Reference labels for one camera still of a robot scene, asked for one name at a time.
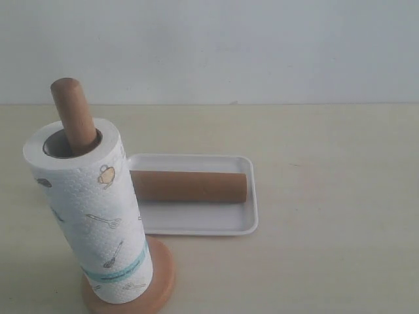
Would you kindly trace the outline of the brown cardboard tube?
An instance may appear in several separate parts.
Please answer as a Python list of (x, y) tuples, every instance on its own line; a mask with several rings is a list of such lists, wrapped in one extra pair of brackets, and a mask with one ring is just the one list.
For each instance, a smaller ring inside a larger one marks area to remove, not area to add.
[(130, 175), (141, 201), (243, 203), (247, 200), (244, 173), (131, 170)]

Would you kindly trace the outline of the white rectangular tray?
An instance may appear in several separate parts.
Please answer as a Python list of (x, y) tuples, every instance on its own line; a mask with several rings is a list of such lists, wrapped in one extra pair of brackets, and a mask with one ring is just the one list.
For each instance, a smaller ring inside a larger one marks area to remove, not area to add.
[(144, 230), (149, 235), (241, 236), (258, 226), (253, 164), (243, 156), (211, 154), (135, 154), (131, 170), (244, 173), (247, 200), (243, 203), (140, 201)]

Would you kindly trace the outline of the wooden paper towel holder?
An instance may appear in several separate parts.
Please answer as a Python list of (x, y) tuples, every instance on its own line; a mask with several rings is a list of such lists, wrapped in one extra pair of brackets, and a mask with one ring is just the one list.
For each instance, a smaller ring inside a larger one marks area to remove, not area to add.
[[(50, 86), (64, 132), (74, 156), (83, 156), (99, 145), (80, 82), (74, 78), (60, 78)], [(175, 283), (175, 265), (170, 250), (161, 241), (147, 237), (155, 272), (145, 292), (131, 302), (112, 305), (100, 300), (86, 276), (82, 278), (82, 298), (91, 313), (158, 313), (169, 300)]]

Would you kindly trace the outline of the printed white paper towel roll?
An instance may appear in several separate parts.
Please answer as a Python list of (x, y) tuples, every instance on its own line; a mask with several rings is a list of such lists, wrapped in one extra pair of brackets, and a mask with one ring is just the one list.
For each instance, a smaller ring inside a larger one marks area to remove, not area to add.
[(124, 146), (110, 121), (94, 121), (98, 146), (74, 157), (61, 122), (36, 131), (23, 155), (94, 293), (110, 304), (145, 292), (153, 264)]

